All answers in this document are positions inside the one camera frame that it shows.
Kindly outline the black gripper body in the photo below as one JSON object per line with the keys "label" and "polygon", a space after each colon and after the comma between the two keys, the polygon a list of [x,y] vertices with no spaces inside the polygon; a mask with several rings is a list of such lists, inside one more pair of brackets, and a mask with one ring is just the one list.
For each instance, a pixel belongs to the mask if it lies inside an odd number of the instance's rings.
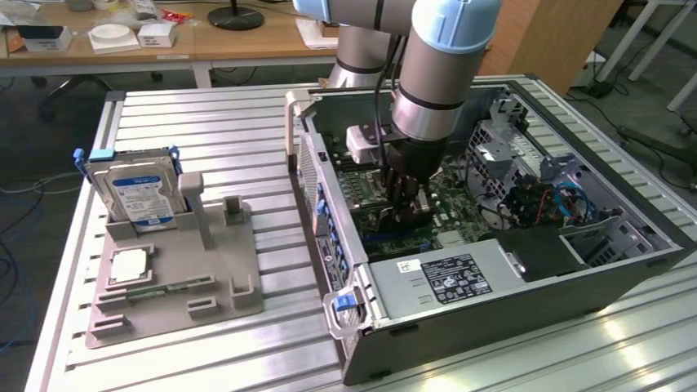
{"label": "black gripper body", "polygon": [[416,139],[393,140],[384,147],[384,181],[407,177],[417,182],[428,182],[440,168],[448,147],[445,139],[421,141]]}

